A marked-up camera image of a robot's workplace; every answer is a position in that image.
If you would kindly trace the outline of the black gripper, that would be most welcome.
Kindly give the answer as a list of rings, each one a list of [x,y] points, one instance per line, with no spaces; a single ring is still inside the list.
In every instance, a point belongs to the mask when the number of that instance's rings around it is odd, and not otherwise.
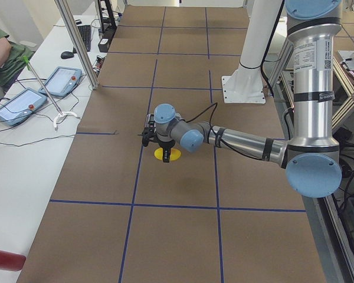
[[[163,141],[163,140],[158,140],[158,145],[163,148],[163,153],[162,153],[162,161],[164,163],[169,163],[170,162],[170,149],[175,146],[175,141],[174,140],[169,140],[169,141]]]

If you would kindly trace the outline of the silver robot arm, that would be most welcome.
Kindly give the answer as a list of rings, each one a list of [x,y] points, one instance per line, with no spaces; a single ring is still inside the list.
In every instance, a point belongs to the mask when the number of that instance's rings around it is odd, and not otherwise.
[[[262,65],[277,19],[287,13],[283,53],[270,76],[271,90],[287,101],[287,140],[255,136],[185,120],[170,104],[148,115],[142,143],[155,142],[155,156],[178,157],[176,144],[189,152],[202,143],[242,156],[273,162],[286,171],[290,186],[303,196],[323,198],[340,186],[339,143],[332,136],[333,38],[341,30],[341,1],[255,1],[238,68],[222,77],[226,103],[264,103]]]

